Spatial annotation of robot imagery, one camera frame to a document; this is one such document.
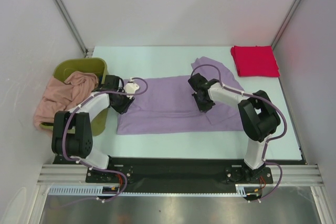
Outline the purple t shirt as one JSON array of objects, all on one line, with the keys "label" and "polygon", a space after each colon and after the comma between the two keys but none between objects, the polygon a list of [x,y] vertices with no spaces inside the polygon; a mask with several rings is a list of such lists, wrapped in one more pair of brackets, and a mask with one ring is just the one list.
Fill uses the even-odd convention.
[{"label": "purple t shirt", "polygon": [[188,80],[189,76],[147,79],[146,93],[136,96],[128,111],[118,116],[117,134],[243,130],[237,108],[217,102],[208,112],[200,112]]}]

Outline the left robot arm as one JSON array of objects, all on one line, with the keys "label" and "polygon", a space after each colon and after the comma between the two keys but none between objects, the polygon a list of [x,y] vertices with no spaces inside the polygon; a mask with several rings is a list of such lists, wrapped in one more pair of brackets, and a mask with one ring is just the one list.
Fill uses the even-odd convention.
[{"label": "left robot arm", "polygon": [[134,101],[140,86],[133,80],[107,75],[105,82],[95,88],[88,98],[69,111],[58,111],[52,130],[52,152],[72,161],[84,162],[98,168],[98,176],[105,182],[115,178],[116,169],[109,165],[110,157],[93,146],[92,121],[103,111],[113,108],[124,114]]}]

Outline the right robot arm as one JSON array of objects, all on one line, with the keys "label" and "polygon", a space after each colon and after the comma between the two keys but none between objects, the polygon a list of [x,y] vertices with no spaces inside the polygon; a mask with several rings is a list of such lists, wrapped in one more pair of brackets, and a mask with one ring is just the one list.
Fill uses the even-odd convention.
[{"label": "right robot arm", "polygon": [[260,90],[250,95],[217,79],[207,80],[199,73],[192,75],[188,83],[194,90],[192,96],[200,112],[208,112],[217,102],[238,109],[243,130],[248,136],[248,146],[241,175],[236,181],[254,183],[265,168],[262,155],[266,142],[280,124],[280,117],[267,93]]}]

